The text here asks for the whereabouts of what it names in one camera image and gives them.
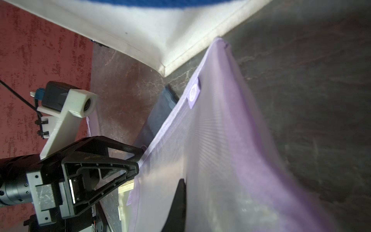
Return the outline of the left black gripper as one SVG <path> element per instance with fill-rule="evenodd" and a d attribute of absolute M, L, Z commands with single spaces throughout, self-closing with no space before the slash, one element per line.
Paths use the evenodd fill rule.
<path fill-rule="evenodd" d="M 55 224 L 91 209 L 139 174 L 143 154 L 142 148 L 94 136 L 31 166 L 26 177 L 39 225 Z"/>

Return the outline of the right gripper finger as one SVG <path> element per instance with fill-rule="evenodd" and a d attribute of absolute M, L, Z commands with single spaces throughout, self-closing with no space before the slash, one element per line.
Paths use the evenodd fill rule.
<path fill-rule="evenodd" d="M 186 183 L 180 179 L 162 232 L 184 232 L 186 226 Z"/>

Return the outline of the purple trim mesh pouch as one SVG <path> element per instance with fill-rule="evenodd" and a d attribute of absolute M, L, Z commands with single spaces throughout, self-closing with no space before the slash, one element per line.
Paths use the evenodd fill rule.
<path fill-rule="evenodd" d="M 141 158 L 131 232 L 161 232 L 180 179 L 186 232 L 338 232 L 287 170 L 255 98 L 216 38 Z"/>

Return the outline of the blue mesh pouch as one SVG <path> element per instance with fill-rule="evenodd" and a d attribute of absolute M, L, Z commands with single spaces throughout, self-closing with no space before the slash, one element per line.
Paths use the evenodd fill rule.
<path fill-rule="evenodd" d="M 152 108 L 147 120 L 141 128 L 133 145 L 146 150 L 156 137 L 161 126 L 166 121 L 172 110 L 178 103 L 177 94 L 167 85 L 161 92 L 158 101 Z"/>

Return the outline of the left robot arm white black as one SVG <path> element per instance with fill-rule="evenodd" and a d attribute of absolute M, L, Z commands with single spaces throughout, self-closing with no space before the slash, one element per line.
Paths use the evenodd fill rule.
<path fill-rule="evenodd" d="M 1 160 L 1 206 L 33 203 L 41 226 L 82 215 L 139 174 L 141 148 L 86 137 L 42 159 Z"/>

